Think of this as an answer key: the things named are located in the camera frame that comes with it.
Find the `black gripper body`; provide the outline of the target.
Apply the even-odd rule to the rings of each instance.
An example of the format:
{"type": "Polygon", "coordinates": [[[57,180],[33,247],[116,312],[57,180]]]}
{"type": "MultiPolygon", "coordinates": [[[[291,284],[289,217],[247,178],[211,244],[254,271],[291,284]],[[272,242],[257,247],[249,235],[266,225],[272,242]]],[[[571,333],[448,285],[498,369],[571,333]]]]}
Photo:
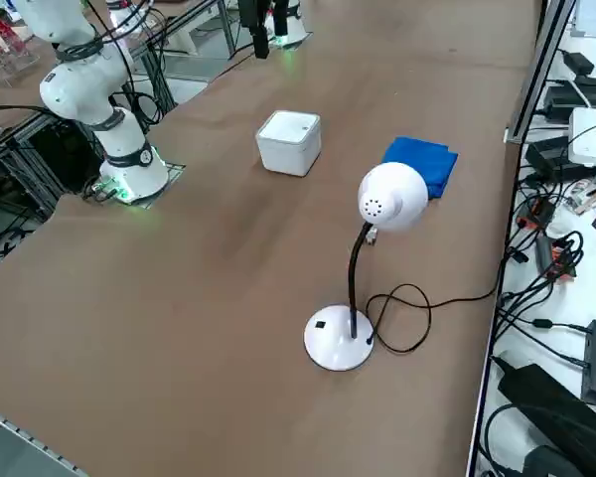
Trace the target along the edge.
{"type": "Polygon", "coordinates": [[[245,28],[258,28],[264,24],[268,9],[267,0],[238,0],[240,25],[245,28]]]}

